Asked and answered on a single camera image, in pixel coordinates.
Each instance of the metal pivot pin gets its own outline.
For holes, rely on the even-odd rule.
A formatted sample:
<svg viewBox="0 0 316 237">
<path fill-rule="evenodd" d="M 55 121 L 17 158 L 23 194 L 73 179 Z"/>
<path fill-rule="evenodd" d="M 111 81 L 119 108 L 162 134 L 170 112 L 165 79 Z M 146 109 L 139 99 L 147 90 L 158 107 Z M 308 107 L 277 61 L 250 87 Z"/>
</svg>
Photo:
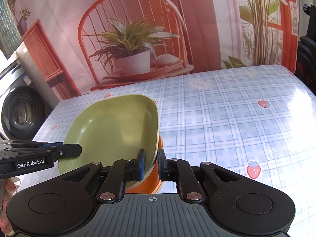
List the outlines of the metal pivot pin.
<svg viewBox="0 0 316 237">
<path fill-rule="evenodd" d="M 190 200 L 200 200 L 202 199 L 202 194 L 199 192 L 189 192 L 186 197 Z"/>
<path fill-rule="evenodd" d="M 111 192 L 103 192 L 100 194 L 100 199 L 102 200 L 112 200 L 115 198 L 115 194 Z"/>
</svg>

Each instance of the strawberry print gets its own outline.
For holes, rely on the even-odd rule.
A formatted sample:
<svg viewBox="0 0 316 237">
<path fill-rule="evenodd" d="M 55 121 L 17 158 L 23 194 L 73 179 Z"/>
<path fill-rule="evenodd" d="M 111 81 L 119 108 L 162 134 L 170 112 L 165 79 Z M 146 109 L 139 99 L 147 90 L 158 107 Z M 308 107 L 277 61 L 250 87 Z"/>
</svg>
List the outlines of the strawberry print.
<svg viewBox="0 0 316 237">
<path fill-rule="evenodd" d="M 261 167 L 257 161 L 250 161 L 247 166 L 247 173 L 253 180 L 257 179 L 261 172 Z"/>
<path fill-rule="evenodd" d="M 258 104 L 263 108 L 270 108 L 271 104 L 265 100 L 258 101 Z"/>
</svg>

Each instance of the plaid tablecloth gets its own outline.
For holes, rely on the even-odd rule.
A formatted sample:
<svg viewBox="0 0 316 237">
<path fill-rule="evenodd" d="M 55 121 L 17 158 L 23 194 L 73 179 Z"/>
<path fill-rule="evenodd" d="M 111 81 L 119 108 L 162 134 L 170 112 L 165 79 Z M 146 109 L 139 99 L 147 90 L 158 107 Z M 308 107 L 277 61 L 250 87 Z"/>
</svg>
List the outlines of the plaid tablecloth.
<svg viewBox="0 0 316 237">
<path fill-rule="evenodd" d="M 92 92 L 61 101 L 34 139 L 63 141 L 85 108 L 132 93 L 157 102 L 168 158 L 210 161 L 284 191 L 296 206 L 289 234 L 316 236 L 316 97 L 286 68 L 224 69 Z M 57 175 L 55 165 L 22 176 L 21 189 Z M 161 192 L 175 192 L 174 183 Z"/>
</svg>

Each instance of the curtain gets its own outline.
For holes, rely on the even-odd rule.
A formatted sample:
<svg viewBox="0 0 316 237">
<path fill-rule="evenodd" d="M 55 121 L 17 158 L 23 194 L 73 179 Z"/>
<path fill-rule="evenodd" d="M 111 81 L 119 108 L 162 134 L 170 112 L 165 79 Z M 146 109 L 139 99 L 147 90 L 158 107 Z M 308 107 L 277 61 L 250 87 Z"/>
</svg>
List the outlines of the curtain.
<svg viewBox="0 0 316 237">
<path fill-rule="evenodd" d="M 15 25 L 7 0 L 0 0 L 0 49 L 9 59 L 22 39 Z"/>
</svg>

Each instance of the printed backdrop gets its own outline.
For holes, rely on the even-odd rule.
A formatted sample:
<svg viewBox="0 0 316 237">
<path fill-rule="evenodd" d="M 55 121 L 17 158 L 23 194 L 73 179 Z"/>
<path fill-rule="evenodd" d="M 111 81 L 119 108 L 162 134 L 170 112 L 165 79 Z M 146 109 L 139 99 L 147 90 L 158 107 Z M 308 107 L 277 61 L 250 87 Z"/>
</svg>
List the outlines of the printed backdrop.
<svg viewBox="0 0 316 237">
<path fill-rule="evenodd" d="M 295 71 L 296 0 L 7 0 L 42 76 L 69 99 L 253 65 Z"/>
</svg>

